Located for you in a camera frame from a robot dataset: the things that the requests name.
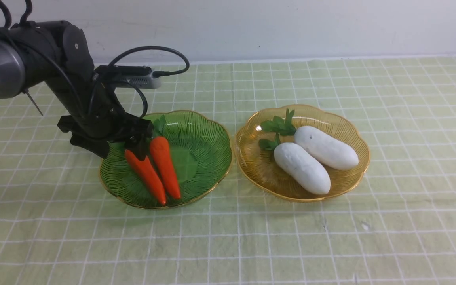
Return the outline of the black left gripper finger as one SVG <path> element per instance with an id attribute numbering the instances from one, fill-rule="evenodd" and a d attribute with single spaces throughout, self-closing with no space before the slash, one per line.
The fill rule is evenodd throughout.
<path id="1" fill-rule="evenodd" d="M 133 134 L 127 139 L 127 150 L 139 160 L 144 161 L 147 157 L 147 141 L 150 135 L 146 132 Z"/>
<path id="2" fill-rule="evenodd" d="M 102 159 L 107 158 L 110 151 L 110 146 L 107 141 L 93 141 L 79 135 L 72 135 L 70 143 L 73 146 L 83 148 Z"/>

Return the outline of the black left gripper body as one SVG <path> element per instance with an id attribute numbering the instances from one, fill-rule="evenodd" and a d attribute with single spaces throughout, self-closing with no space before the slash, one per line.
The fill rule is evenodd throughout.
<path id="1" fill-rule="evenodd" d="M 72 135 L 93 141 L 107 141 L 122 143 L 127 150 L 127 139 L 135 133 L 146 132 L 153 135 L 154 125 L 152 121 L 144 119 L 148 109 L 148 103 L 143 92 L 133 86 L 142 101 L 142 114 L 132 115 L 124 110 L 115 95 L 114 88 L 103 88 L 102 96 L 96 96 L 96 108 L 90 114 L 84 112 L 84 116 L 67 115 L 62 116 L 58 121 L 58 128 L 64 132 L 71 132 Z"/>

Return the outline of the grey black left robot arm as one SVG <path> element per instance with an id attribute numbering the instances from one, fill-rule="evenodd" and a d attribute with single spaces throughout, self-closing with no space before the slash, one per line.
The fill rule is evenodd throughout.
<path id="1" fill-rule="evenodd" d="M 101 158 L 122 143 L 139 160 L 147 156 L 150 120 L 124 110 L 118 87 L 137 88 L 115 66 L 94 67 L 84 32 L 67 21 L 0 27 L 0 99 L 45 83 L 66 108 L 58 128 L 70 143 Z"/>

